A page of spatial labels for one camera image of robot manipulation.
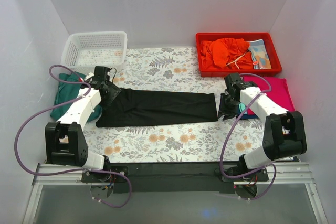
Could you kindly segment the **black t shirt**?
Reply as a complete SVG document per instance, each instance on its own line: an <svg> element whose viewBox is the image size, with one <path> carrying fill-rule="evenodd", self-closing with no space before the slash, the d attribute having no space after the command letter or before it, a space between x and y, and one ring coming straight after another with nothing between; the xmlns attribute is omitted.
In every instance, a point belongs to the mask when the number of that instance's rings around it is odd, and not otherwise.
<svg viewBox="0 0 336 224"><path fill-rule="evenodd" d="M213 93L122 89L96 127L161 126L218 121Z"/></svg>

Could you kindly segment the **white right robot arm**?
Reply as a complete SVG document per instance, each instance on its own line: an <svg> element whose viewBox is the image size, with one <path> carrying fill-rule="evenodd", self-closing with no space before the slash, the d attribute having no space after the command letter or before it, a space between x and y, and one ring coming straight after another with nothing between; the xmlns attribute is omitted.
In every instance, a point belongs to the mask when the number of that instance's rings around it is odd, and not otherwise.
<svg viewBox="0 0 336 224"><path fill-rule="evenodd" d="M245 113L238 112L238 107L244 104L246 109L251 109L264 123L262 146L242 155L234 173L225 173L225 177L240 177L248 181L273 161L301 155L307 151L302 114L289 111L269 98L267 92L272 90L271 86L261 90L254 82L245 81L239 73L231 73L224 80L226 90L220 97L219 118L235 119L236 125Z"/></svg>

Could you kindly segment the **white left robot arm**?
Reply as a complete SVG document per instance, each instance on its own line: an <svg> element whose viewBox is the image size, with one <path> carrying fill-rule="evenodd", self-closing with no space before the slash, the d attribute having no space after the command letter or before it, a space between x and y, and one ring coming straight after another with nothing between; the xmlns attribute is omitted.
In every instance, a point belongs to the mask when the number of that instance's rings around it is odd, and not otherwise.
<svg viewBox="0 0 336 224"><path fill-rule="evenodd" d="M93 175L100 182L108 181L112 170L105 165L103 155L89 150L83 130L96 106L109 106L121 93L121 89L112 83L114 79L110 78L110 72L108 67L96 66L94 73L81 79L76 100L65 114L45 127L47 162L94 169Z"/></svg>

